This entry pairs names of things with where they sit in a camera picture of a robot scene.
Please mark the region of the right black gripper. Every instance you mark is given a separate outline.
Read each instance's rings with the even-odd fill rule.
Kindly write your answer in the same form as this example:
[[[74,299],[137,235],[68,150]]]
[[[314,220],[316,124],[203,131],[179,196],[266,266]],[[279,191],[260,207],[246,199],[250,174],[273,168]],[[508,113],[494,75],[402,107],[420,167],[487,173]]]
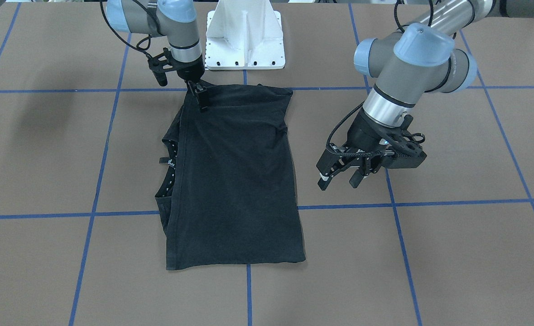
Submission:
[[[177,75],[186,83],[187,90],[196,99],[201,113],[205,113],[209,107],[209,94],[207,87],[203,85],[201,78],[205,72],[203,58],[197,58],[192,62],[176,61]]]

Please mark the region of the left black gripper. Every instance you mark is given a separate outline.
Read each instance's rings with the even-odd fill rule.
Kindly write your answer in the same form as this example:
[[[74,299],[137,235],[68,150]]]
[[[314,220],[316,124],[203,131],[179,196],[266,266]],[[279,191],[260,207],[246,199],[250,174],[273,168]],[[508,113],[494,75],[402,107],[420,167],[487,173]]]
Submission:
[[[332,137],[335,132],[355,113],[356,111],[352,110],[347,114],[327,137],[325,150],[317,162],[317,185],[322,191],[327,190],[338,173],[352,166],[358,167],[349,180],[352,188],[358,188],[362,180],[374,173],[378,167],[399,167],[399,153],[395,148],[399,128],[379,124],[365,113],[356,114],[343,145],[333,144]]]

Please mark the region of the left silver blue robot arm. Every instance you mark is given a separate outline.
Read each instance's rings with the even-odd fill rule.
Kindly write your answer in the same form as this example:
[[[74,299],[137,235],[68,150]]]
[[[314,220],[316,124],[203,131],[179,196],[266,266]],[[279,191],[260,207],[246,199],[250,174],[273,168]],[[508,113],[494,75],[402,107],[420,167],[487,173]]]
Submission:
[[[375,79],[367,98],[349,116],[354,120],[346,142],[327,139],[321,155],[318,186],[326,190],[333,178],[355,167],[350,184],[356,188],[380,168],[416,168],[427,157],[424,134],[410,133],[411,111],[425,93],[453,93],[470,86],[477,75],[472,54],[455,47],[460,29],[485,17],[534,18],[534,0],[431,0],[430,9],[402,24],[383,39],[360,41],[355,69]]]

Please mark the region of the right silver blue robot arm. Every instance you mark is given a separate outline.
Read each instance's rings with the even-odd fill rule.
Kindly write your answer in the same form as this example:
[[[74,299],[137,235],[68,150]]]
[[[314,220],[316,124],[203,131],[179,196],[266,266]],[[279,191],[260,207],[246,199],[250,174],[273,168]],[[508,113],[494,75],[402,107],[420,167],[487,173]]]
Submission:
[[[176,72],[199,109],[207,110],[210,100],[201,82],[205,68],[192,0],[108,0],[100,2],[100,10],[115,36],[145,35],[132,49],[145,55],[160,86],[167,86],[168,72]]]

